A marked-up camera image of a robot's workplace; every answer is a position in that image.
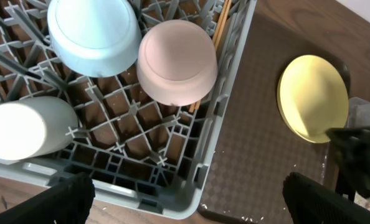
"gray dish rack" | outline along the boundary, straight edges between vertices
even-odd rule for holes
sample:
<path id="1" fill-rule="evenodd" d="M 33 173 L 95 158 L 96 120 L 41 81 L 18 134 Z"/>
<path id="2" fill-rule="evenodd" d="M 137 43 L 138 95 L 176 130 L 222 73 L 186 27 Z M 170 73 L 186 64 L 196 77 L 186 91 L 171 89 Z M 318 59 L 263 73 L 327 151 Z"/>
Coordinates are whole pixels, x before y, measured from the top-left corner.
<path id="1" fill-rule="evenodd" d="M 221 0 L 130 1 L 145 34 L 185 19 L 213 35 Z M 86 172 L 96 199 L 174 219 L 192 215 L 201 198 L 256 0 L 235 0 L 219 45 L 219 76 L 201 107 L 161 105 L 149 98 L 133 65 L 111 78 L 68 69 L 50 47 L 49 0 L 0 1 L 0 104 L 56 96 L 71 104 L 80 127 L 59 152 L 0 160 L 0 177 L 50 187 Z"/>

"wooden countertop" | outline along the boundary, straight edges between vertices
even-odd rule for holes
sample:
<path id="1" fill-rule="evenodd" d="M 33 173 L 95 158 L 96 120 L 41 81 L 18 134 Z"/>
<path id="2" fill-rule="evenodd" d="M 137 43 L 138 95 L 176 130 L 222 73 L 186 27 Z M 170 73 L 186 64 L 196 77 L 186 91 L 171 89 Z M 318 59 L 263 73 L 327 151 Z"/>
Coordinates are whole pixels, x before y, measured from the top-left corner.
<path id="1" fill-rule="evenodd" d="M 270 17 L 341 58 L 351 71 L 351 96 L 370 101 L 370 23 L 335 0 L 259 0 L 256 13 Z M 44 188 L 0 178 L 1 197 L 11 208 Z M 195 213 L 185 220 L 136 212 L 95 201 L 87 223 L 214 223 Z"/>

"brown tray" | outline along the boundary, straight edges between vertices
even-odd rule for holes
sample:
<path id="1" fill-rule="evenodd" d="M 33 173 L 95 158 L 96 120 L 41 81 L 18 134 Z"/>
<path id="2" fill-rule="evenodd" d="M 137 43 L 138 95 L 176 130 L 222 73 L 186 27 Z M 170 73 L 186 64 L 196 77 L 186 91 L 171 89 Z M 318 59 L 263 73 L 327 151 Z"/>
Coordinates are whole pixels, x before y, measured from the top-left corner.
<path id="1" fill-rule="evenodd" d="M 290 172 L 328 187 L 335 184 L 329 144 L 298 137 L 277 107 L 280 75 L 294 58 L 306 54 L 334 65 L 349 91 L 349 71 L 340 59 L 254 15 L 198 209 L 203 216 L 226 223 L 293 223 L 282 197 Z"/>

